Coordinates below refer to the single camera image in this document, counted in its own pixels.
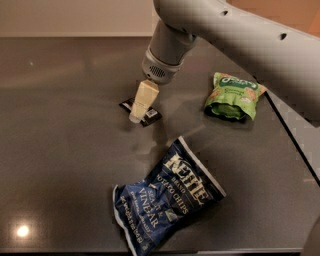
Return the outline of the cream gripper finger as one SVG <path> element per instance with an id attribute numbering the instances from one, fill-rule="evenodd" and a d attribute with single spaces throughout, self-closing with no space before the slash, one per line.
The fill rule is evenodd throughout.
<path id="1" fill-rule="evenodd" d="M 149 107 L 152 106 L 159 94 L 159 87 L 150 80 L 141 81 L 135 95 L 129 120 L 139 123 L 145 116 Z"/>

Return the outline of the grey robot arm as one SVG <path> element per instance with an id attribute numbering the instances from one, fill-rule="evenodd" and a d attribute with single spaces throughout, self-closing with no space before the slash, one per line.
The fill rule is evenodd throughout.
<path id="1" fill-rule="evenodd" d="M 170 83 L 203 39 L 320 125 L 320 39 L 238 9 L 225 0 L 153 0 L 159 16 L 142 61 L 145 77 Z"/>

